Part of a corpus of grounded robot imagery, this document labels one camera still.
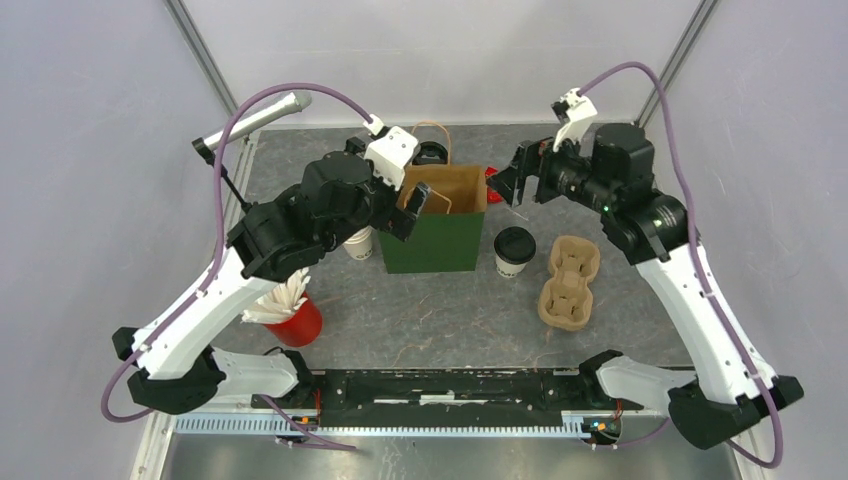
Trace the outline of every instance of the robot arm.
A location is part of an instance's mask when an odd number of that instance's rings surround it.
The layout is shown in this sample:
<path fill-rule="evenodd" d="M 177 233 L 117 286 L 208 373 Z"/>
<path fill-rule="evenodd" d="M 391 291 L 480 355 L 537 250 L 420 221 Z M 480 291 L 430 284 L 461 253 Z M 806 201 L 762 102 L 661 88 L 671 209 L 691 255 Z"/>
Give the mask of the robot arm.
<path fill-rule="evenodd" d="M 149 325 L 124 327 L 113 335 L 122 359 L 146 349 L 136 362 L 139 371 L 127 380 L 136 403 L 180 414 L 212 398 L 281 397 L 298 384 L 311 383 L 297 352 L 242 355 L 209 343 L 262 295 L 318 263 L 362 228 L 370 225 L 401 240 L 411 234 L 429 187 L 415 186 L 404 209 L 397 200 L 418 140 L 401 128 L 382 128 L 381 122 L 379 130 L 308 164 L 301 183 L 276 199 L 250 205 L 229 231 L 221 269 L 205 292 L 198 286 L 208 270 Z M 197 300 L 148 347 L 148 335 L 190 295 Z"/>
<path fill-rule="evenodd" d="M 556 137 L 519 144 L 509 166 L 493 175 L 489 186 L 515 206 L 523 199 L 526 178 L 538 176 L 534 201 L 565 196 L 598 212 L 607 238 L 662 301 L 695 367 L 693 375 L 608 351 L 584 362 L 581 374 L 591 379 L 601 398 L 624 398 L 670 416 L 699 448 L 752 427 L 767 415 L 764 400 L 701 290 L 689 254 L 686 209 L 653 187 L 654 148 L 644 130 L 606 124 L 595 135 L 592 155 L 581 157 L 579 142 L 595 112 L 591 101 L 572 90 L 553 109 L 565 122 Z M 712 286 L 710 295 L 727 312 L 778 408 L 800 399 L 797 379 L 776 375 L 754 348 L 712 278 L 703 246 L 697 252 Z"/>

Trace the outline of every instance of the white wall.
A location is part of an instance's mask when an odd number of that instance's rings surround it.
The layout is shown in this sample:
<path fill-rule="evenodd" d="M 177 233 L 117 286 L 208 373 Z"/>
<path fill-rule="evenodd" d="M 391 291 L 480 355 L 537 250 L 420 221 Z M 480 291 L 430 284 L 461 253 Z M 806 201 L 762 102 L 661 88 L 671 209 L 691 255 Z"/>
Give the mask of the white wall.
<path fill-rule="evenodd" d="M 224 112 L 161 2 L 6 2 L 0 32 L 0 478 L 127 478 L 142 423 L 100 416 L 110 337 L 208 261 L 189 142 Z"/>
<path fill-rule="evenodd" d="M 185 0 L 237 101 L 267 86 L 334 87 L 391 122 L 553 121 L 549 105 L 613 65 L 661 69 L 697 0 Z M 610 80 L 606 119 L 651 91 Z M 357 124 L 318 99 L 295 124 Z"/>
<path fill-rule="evenodd" d="M 845 475 L 845 25 L 844 2 L 722 2 L 671 91 L 681 160 L 722 290 L 766 359 L 806 391 L 781 415 L 778 478 Z M 652 121 L 649 134 L 668 188 L 675 181 L 661 125 Z"/>

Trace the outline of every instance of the gray stone surface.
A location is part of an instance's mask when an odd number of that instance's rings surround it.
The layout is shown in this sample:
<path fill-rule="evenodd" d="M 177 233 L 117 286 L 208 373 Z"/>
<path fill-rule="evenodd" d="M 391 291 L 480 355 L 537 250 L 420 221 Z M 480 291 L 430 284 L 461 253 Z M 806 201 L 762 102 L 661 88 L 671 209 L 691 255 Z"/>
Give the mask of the gray stone surface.
<path fill-rule="evenodd" d="M 458 164 L 505 166 L 519 141 L 552 135 L 554 125 L 455 126 Z M 246 195 L 273 199 L 300 181 L 303 167 L 361 129 L 262 132 Z M 436 129 L 419 137 L 441 140 Z M 529 230 L 537 256 L 512 280 L 495 271 L 491 247 L 508 226 Z M 597 243 L 601 270 L 591 284 L 589 324 L 572 333 L 548 327 L 536 313 L 554 239 L 577 235 Z M 467 273 L 388 275 L 377 245 L 364 262 L 342 249 L 311 269 L 308 292 L 324 316 L 324 330 L 302 348 L 312 368 L 570 367 L 612 348 L 656 365 L 691 364 L 671 320 L 648 285 L 604 237 L 597 214 L 565 199 L 546 205 L 503 204 L 486 213 L 477 270 Z M 277 345 L 263 327 L 233 322 L 214 344 L 261 353 Z"/>

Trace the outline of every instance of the floor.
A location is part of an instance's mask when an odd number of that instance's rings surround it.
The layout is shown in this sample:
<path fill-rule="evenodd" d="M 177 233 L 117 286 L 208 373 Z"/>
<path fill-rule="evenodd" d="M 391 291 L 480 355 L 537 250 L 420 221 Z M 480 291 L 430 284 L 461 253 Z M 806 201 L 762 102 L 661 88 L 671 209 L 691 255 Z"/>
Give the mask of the floor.
<path fill-rule="evenodd" d="M 505 166 L 519 141 L 544 138 L 555 129 L 550 124 L 451 127 L 455 163 Z M 300 181 L 308 162 L 341 150 L 357 133 L 361 129 L 262 132 L 247 198 L 273 199 Z M 442 140 L 436 129 L 422 128 L 418 135 Z M 538 254 L 518 277 L 507 280 L 495 271 L 491 245 L 512 225 L 535 236 Z M 591 284 L 592 317 L 576 333 L 548 327 L 536 313 L 549 278 L 551 245 L 564 234 L 588 238 L 601 250 L 601 270 Z M 528 199 L 515 210 L 491 205 L 475 272 L 388 275 L 377 245 L 364 262 L 342 249 L 330 253 L 311 275 L 308 292 L 324 316 L 320 337 L 301 349 L 313 369 L 571 367 L 609 348 L 655 365 L 691 364 L 659 300 L 606 240 L 597 214 L 565 199 L 546 205 Z M 233 322 L 213 344 L 261 353 L 277 341 L 261 326 Z"/>
<path fill-rule="evenodd" d="M 654 418 L 626 417 L 622 441 L 657 426 Z M 171 442 L 163 479 L 402 480 L 626 478 L 740 479 L 731 451 L 703 452 L 673 428 L 651 443 L 593 452 L 576 439 L 337 438 L 356 452 L 297 451 L 267 437 L 179 435 Z"/>

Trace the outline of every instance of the red object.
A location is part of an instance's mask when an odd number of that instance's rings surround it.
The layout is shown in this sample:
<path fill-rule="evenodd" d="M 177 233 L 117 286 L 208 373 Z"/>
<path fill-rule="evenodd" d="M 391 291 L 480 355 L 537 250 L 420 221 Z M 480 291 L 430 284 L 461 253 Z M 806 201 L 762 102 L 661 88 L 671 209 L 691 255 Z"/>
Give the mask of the red object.
<path fill-rule="evenodd" d="M 496 173 L 498 173 L 498 169 L 495 167 L 489 167 L 486 169 L 486 178 L 489 178 Z M 500 203 L 503 202 L 503 198 L 498 195 L 498 192 L 492 190 L 492 187 L 486 187 L 486 201 L 489 203 Z"/>
<path fill-rule="evenodd" d="M 312 343 L 321 333 L 324 318 L 318 307 L 312 303 L 309 295 L 303 294 L 306 302 L 300 306 L 297 313 L 287 321 L 277 324 L 265 324 L 281 342 L 290 347 L 303 347 Z"/>

